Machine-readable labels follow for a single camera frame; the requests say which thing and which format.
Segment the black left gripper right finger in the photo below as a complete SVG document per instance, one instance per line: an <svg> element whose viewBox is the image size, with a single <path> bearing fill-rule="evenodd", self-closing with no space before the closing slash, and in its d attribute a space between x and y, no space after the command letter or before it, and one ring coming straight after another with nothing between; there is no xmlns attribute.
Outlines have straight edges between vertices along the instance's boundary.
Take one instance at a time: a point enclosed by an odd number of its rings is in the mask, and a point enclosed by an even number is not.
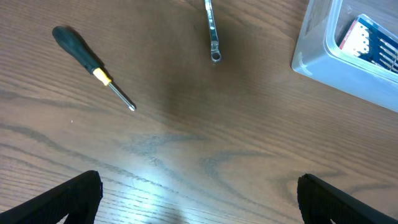
<svg viewBox="0 0 398 224"><path fill-rule="evenodd" d="M298 207L305 223L390 223L397 220L362 203L312 174L298 178Z"/></svg>

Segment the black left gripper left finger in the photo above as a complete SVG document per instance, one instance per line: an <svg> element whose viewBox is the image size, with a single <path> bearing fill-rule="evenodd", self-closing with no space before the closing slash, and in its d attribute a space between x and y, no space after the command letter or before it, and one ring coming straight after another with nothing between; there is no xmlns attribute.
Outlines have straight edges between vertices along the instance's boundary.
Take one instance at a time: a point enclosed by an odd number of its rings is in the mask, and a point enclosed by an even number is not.
<svg viewBox="0 0 398 224"><path fill-rule="evenodd" d="M103 183L95 170L88 170L10 210L1 213L1 223L93 224Z"/></svg>

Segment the silver double ring wrench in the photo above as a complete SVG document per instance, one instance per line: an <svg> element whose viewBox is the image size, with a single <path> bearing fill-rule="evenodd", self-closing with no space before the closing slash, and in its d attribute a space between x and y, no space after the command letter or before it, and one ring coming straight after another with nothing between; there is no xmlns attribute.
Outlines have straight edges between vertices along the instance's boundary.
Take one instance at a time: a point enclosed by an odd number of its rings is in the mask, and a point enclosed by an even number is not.
<svg viewBox="0 0 398 224"><path fill-rule="evenodd" d="M216 30L215 17L213 14L213 7L211 0L204 0L206 16L208 21L208 29L210 33L210 54L211 60L218 63L221 60L221 53L219 50L220 42Z"/></svg>

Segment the clear plastic container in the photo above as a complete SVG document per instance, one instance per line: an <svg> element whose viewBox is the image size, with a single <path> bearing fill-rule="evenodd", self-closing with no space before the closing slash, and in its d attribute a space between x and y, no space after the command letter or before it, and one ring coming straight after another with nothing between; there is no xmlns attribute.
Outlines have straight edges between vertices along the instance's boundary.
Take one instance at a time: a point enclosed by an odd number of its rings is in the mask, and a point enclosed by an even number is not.
<svg viewBox="0 0 398 224"><path fill-rule="evenodd" d="M339 48L360 14L397 36L397 0L309 0L291 67L328 86L397 111L397 73Z"/></svg>

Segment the black yellow screwdriver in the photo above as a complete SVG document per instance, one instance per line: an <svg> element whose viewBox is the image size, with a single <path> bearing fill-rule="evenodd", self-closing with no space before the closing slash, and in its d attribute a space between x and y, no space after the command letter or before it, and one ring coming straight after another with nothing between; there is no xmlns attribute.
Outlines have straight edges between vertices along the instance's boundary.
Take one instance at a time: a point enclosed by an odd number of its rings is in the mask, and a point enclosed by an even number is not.
<svg viewBox="0 0 398 224"><path fill-rule="evenodd" d="M104 86L108 86L131 111L136 110L135 104L117 87L106 72L103 63L77 32L66 26L57 26L53 28L52 36L57 44L78 61L90 75L97 78Z"/></svg>

